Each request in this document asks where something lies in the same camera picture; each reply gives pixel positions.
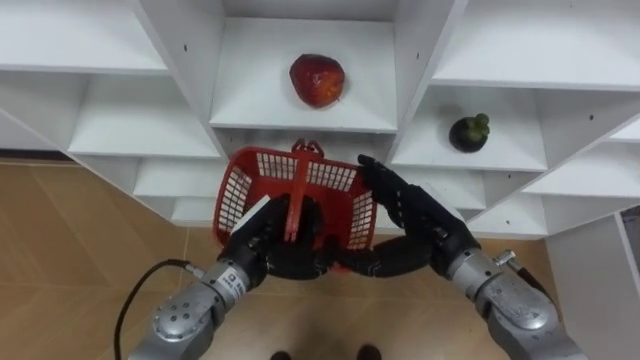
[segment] white panel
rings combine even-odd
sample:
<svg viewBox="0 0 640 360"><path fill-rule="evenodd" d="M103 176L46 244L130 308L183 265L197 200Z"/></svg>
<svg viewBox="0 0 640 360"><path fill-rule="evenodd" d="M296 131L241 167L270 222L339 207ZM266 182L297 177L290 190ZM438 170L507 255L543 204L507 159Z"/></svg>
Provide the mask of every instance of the white panel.
<svg viewBox="0 0 640 360"><path fill-rule="evenodd" d="M138 173L138 159L87 155L77 155L74 159L108 183L131 195Z"/></svg>
<svg viewBox="0 0 640 360"><path fill-rule="evenodd" d="M115 75L92 81L69 152L219 156L171 78Z"/></svg>
<svg viewBox="0 0 640 360"><path fill-rule="evenodd" d="M398 0L223 0L229 16L390 21Z"/></svg>
<svg viewBox="0 0 640 360"><path fill-rule="evenodd" d="M167 73L124 0L5 0L0 69Z"/></svg>
<svg viewBox="0 0 640 360"><path fill-rule="evenodd" d="M0 111L66 149L86 84L84 75L0 72Z"/></svg>
<svg viewBox="0 0 640 360"><path fill-rule="evenodd" d="M491 119L487 144L473 154L456 150L449 143L449 129L457 120L480 112ZM486 170L546 170L532 91L430 87L392 163Z"/></svg>
<svg viewBox="0 0 640 360"><path fill-rule="evenodd" d="M375 135L341 132L317 131L273 131L273 130L219 130L235 152L246 146L257 146L280 151L291 151L293 144L300 138L315 140L324 150L325 159L357 164L358 155L376 157Z"/></svg>
<svg viewBox="0 0 640 360"><path fill-rule="evenodd" d="M187 102L205 120L222 46L220 0L129 0Z"/></svg>
<svg viewBox="0 0 640 360"><path fill-rule="evenodd" d="M474 0L434 83L640 90L640 3Z"/></svg>
<svg viewBox="0 0 640 360"><path fill-rule="evenodd" d="M227 166L215 160L145 159L136 196L216 197Z"/></svg>
<svg viewBox="0 0 640 360"><path fill-rule="evenodd" d="M549 168L640 116L637 93L538 91L536 100Z"/></svg>
<svg viewBox="0 0 640 360"><path fill-rule="evenodd" d="M154 198L147 196L136 196L136 198L149 209L153 210L156 214L162 216L165 219L171 219L171 215L173 214L173 209L176 204L176 199L168 197Z"/></svg>
<svg viewBox="0 0 640 360"><path fill-rule="evenodd" d="M640 204L640 199L543 196L549 234L557 234Z"/></svg>
<svg viewBox="0 0 640 360"><path fill-rule="evenodd" d="M469 221L469 229L478 237L541 238L547 235L542 199L533 195L515 195Z"/></svg>
<svg viewBox="0 0 640 360"><path fill-rule="evenodd" d="M321 110L303 103L289 78L305 53L336 59L346 74L339 101ZM211 124L394 132L394 84L391 24L227 19Z"/></svg>
<svg viewBox="0 0 640 360"><path fill-rule="evenodd" d="M611 135L608 139L613 142L640 143L640 119L634 120Z"/></svg>
<svg viewBox="0 0 640 360"><path fill-rule="evenodd" d="M24 124L4 116L1 111L0 149L56 150L48 141L35 135Z"/></svg>
<svg viewBox="0 0 640 360"><path fill-rule="evenodd" d="M409 130L466 5L467 0L401 0L398 4L394 39L399 130L386 162Z"/></svg>
<svg viewBox="0 0 640 360"><path fill-rule="evenodd" d="M409 167L392 167L392 170L449 207L467 210L486 208L481 172Z"/></svg>
<svg viewBox="0 0 640 360"><path fill-rule="evenodd" d="M545 174L524 192L640 199L639 159L636 145L603 143Z"/></svg>
<svg viewBox="0 0 640 360"><path fill-rule="evenodd" d="M589 359L637 359L640 279L619 215L546 243L569 335Z"/></svg>
<svg viewBox="0 0 640 360"><path fill-rule="evenodd" d="M487 206L494 206L506 200L540 176L540 173L485 171L484 189Z"/></svg>
<svg viewBox="0 0 640 360"><path fill-rule="evenodd" d="M179 198L176 200L171 222L182 226L211 227L215 205L215 198Z"/></svg>

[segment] floor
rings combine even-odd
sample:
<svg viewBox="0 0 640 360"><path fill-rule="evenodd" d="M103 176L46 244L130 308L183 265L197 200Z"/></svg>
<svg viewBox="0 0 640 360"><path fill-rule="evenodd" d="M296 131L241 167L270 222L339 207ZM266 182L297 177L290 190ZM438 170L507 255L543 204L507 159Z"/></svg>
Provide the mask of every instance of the floor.
<svg viewBox="0 0 640 360"><path fill-rule="evenodd" d="M484 240L555 294L544 242ZM155 262L207 267L210 230L177 228L74 165L0 164L0 358L113 359L117 313ZM189 279L155 275L123 334L129 351L158 303ZM473 306L428 269L389 280L330 274L308 283L269 278L227 316L203 359L353 359L363 343L385 359L507 359Z"/></svg>

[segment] person's feet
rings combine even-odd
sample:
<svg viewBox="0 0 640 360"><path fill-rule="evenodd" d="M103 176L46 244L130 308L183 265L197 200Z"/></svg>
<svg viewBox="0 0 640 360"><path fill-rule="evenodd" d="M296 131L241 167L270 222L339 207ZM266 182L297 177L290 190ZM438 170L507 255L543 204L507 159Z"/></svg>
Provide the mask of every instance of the person's feet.
<svg viewBox="0 0 640 360"><path fill-rule="evenodd" d="M362 345L360 350L358 350L358 356L356 360L382 360L382 354L380 354L380 350L373 345Z"/></svg>
<svg viewBox="0 0 640 360"><path fill-rule="evenodd" d="M271 355L271 360L291 360L291 356L285 351L278 351Z"/></svg>

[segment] shelf board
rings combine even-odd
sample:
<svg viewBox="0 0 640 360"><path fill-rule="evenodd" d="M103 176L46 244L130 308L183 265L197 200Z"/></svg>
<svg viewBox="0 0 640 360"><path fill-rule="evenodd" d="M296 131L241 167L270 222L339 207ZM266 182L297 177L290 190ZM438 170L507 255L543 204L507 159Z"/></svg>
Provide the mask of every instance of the shelf board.
<svg viewBox="0 0 640 360"><path fill-rule="evenodd" d="M442 204L455 209L486 208L482 172L392 167L410 184L418 185Z"/></svg>
<svg viewBox="0 0 640 360"><path fill-rule="evenodd" d="M220 156L169 77L92 80L69 152L89 155Z"/></svg>
<svg viewBox="0 0 640 360"><path fill-rule="evenodd" d="M640 143L640 120L635 120L621 130L611 135L611 142Z"/></svg>
<svg viewBox="0 0 640 360"><path fill-rule="evenodd" d="M449 143L459 119L489 115L482 150L465 154ZM429 87L392 164L464 169L545 171L546 155L532 90Z"/></svg>
<svg viewBox="0 0 640 360"><path fill-rule="evenodd" d="M0 4L0 70L167 74L125 1Z"/></svg>
<svg viewBox="0 0 640 360"><path fill-rule="evenodd" d="M640 90L640 3L470 1L434 84Z"/></svg>
<svg viewBox="0 0 640 360"><path fill-rule="evenodd" d="M523 190L543 195L640 198L640 147L602 143Z"/></svg>
<svg viewBox="0 0 640 360"><path fill-rule="evenodd" d="M215 205L215 198L178 198L171 222L181 226L212 226Z"/></svg>
<svg viewBox="0 0 640 360"><path fill-rule="evenodd" d="M538 239L548 235L542 198L518 194L467 223L477 237Z"/></svg>
<svg viewBox="0 0 640 360"><path fill-rule="evenodd" d="M324 150L325 159L357 164L358 155L365 154L381 158L379 152L381 137L362 133L317 132L317 131L274 131L274 130L244 130L220 129L219 137L226 140L230 152L235 152L246 146L257 146L268 149L291 151L296 140L303 138L307 141L315 140Z"/></svg>
<svg viewBox="0 0 640 360"><path fill-rule="evenodd" d="M289 78L304 53L336 59L347 83L324 109L302 102ZM228 18L211 125L393 133L397 130L393 26L356 21Z"/></svg>
<svg viewBox="0 0 640 360"><path fill-rule="evenodd" d="M133 189L136 196L216 197L227 166L215 160L145 159Z"/></svg>

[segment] red basket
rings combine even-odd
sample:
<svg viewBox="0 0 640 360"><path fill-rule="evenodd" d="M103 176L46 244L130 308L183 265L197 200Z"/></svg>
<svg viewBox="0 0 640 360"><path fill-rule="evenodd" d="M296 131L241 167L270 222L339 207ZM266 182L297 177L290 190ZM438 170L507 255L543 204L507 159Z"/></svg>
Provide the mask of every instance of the red basket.
<svg viewBox="0 0 640 360"><path fill-rule="evenodd" d="M264 195L291 194L285 240L294 241L305 195L322 208L324 227L315 239L319 247L335 235L343 248L371 245L376 206L357 167L324 159L315 141L298 140L291 152L248 147L234 154L218 192L213 231L225 245L231 230Z"/></svg>

